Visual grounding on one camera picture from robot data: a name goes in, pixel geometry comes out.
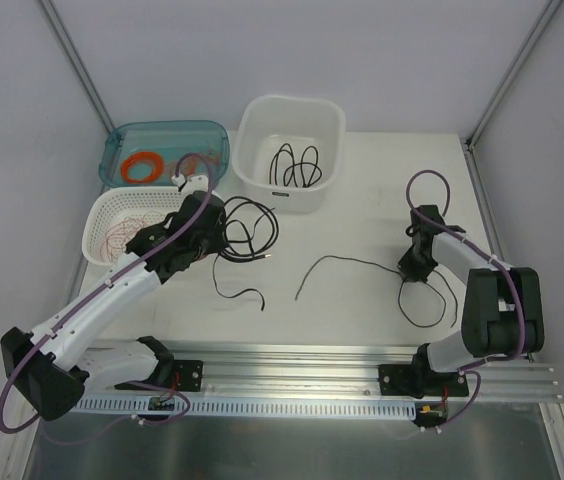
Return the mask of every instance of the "perforated plastic basket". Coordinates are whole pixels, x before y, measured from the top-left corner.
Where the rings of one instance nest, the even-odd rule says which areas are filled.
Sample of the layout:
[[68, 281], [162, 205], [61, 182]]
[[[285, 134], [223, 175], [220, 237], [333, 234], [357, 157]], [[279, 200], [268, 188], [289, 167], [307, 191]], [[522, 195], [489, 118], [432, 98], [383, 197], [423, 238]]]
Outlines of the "perforated plastic basket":
[[91, 207], [82, 235], [82, 253], [96, 265], [113, 265], [137, 230], [178, 211], [183, 200], [175, 187], [109, 190]]

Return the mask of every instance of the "teal plastic container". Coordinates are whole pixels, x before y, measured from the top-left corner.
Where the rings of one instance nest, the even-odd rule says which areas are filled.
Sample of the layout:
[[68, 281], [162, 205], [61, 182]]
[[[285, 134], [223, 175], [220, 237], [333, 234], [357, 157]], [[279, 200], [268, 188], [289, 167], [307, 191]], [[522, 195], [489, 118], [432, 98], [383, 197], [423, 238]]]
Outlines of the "teal plastic container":
[[[129, 183], [123, 180], [120, 167], [137, 152], [155, 152], [162, 156], [164, 169], [151, 183]], [[127, 123], [116, 128], [106, 139], [100, 178], [109, 187], [141, 187], [172, 185], [171, 175], [175, 162], [187, 153], [207, 156], [213, 165], [215, 188], [229, 166], [229, 137], [224, 127], [206, 120]], [[129, 170], [129, 177], [141, 179], [149, 175], [151, 167], [138, 164]], [[183, 173], [205, 174], [201, 162], [185, 161]]]

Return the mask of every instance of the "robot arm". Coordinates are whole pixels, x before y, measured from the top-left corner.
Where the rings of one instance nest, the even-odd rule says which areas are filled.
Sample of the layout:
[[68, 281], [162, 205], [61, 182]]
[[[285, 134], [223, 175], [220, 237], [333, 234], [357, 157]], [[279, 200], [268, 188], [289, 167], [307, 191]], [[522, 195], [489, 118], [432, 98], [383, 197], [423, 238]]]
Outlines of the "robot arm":
[[[207, 182], [197, 177], [189, 179], [187, 185], [188, 191], [187, 186], [182, 190], [187, 196], [180, 210], [167, 215], [163, 222], [140, 230], [117, 263], [90, 291], [31, 332], [14, 327], [2, 337], [7, 377], [42, 337], [51, 337], [31, 357], [14, 383], [43, 419], [54, 420], [64, 415], [85, 393], [131, 380], [170, 386], [175, 368], [173, 355], [153, 337], [142, 337], [111, 350], [87, 352], [87, 349], [131, 304], [176, 272], [226, 246], [224, 203], [213, 195], [195, 223], [177, 241], [139, 262], [115, 282], [110, 280], [179, 230], [200, 208]], [[61, 329], [52, 330], [58, 319], [103, 284], [108, 288], [84, 305]]]
[[[446, 266], [466, 285], [461, 329], [449, 337], [422, 345], [414, 355], [411, 368], [391, 376], [396, 390], [422, 398], [440, 391], [445, 382], [454, 382], [461, 369], [485, 358], [511, 355], [520, 340], [520, 324], [513, 305], [512, 292], [499, 268], [478, 255], [462, 240], [426, 222], [421, 216], [466, 238], [457, 226], [447, 226], [435, 205], [411, 212], [407, 235], [412, 245], [398, 267], [406, 281], [426, 282], [439, 264]], [[544, 324], [537, 273], [499, 262], [515, 285], [524, 313], [524, 345], [520, 353], [539, 351], [544, 344]]]

